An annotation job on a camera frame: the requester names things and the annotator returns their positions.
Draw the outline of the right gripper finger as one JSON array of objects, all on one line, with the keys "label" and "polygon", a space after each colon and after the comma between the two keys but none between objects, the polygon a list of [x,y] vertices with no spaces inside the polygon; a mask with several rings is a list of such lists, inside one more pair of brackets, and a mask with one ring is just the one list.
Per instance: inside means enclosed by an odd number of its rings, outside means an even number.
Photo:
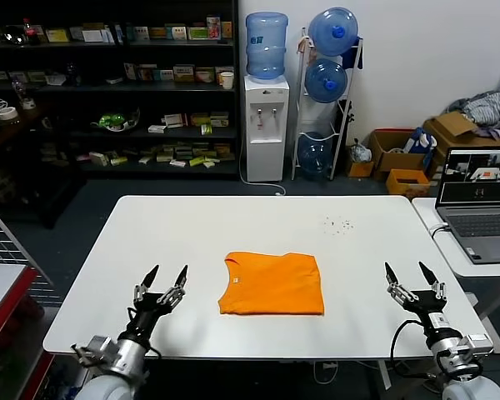
[{"label": "right gripper finger", "polygon": [[405,304],[415,303],[417,296],[399,283],[393,269],[387,262],[384,263],[384,266],[388,282],[387,292],[391,298],[402,307]]},{"label": "right gripper finger", "polygon": [[428,285],[435,293],[435,298],[438,300],[447,300],[446,284],[439,282],[434,272],[428,268],[423,262],[419,263],[422,275],[425,277]]}]

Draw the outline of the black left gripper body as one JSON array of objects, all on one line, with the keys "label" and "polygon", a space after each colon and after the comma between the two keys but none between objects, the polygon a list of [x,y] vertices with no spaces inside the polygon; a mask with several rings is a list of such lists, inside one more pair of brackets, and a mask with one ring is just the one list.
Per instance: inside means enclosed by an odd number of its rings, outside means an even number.
[{"label": "black left gripper body", "polygon": [[135,313],[130,317],[126,333],[140,338],[150,338],[158,319],[172,312],[170,303],[161,303],[162,293],[146,293],[141,301],[133,303]]}]

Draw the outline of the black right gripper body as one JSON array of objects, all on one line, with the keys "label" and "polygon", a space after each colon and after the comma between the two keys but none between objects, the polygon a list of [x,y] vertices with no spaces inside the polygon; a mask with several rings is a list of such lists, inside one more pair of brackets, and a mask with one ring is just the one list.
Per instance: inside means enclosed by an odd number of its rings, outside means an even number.
[{"label": "black right gripper body", "polygon": [[437,298],[432,290],[412,291],[412,300],[405,300],[403,308],[416,314],[427,338],[449,338],[451,326],[443,314],[445,298]]}]

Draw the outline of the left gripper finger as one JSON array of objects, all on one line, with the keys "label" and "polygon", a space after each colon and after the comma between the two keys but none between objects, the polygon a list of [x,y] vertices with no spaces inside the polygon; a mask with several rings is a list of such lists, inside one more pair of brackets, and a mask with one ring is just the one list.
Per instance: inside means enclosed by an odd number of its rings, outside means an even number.
[{"label": "left gripper finger", "polygon": [[141,302],[148,292],[149,288],[152,286],[153,281],[158,273],[159,265],[156,265],[150,272],[148,272],[142,282],[134,287],[133,301]]},{"label": "left gripper finger", "polygon": [[187,282],[188,265],[185,265],[177,276],[173,287],[170,287],[158,300],[157,304],[164,307],[176,307],[185,295],[185,284]]}]

